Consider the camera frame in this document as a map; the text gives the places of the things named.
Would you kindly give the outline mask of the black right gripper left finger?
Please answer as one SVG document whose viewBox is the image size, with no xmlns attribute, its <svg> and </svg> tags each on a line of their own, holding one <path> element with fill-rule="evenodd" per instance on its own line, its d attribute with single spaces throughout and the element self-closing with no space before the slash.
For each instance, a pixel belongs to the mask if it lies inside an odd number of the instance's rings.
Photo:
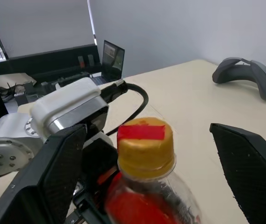
<svg viewBox="0 0 266 224">
<path fill-rule="evenodd" d="M 51 135 L 0 197 L 0 224 L 62 224 L 80 175 L 85 125 Z"/>
</svg>

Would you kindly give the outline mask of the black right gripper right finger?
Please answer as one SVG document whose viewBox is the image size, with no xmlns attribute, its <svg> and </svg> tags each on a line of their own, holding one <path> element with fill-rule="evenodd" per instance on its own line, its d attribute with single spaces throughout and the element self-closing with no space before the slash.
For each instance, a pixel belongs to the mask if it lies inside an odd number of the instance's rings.
<svg viewBox="0 0 266 224">
<path fill-rule="evenodd" d="M 212 123 L 226 181 L 250 224 L 266 224 L 266 140 L 260 135 Z"/>
</svg>

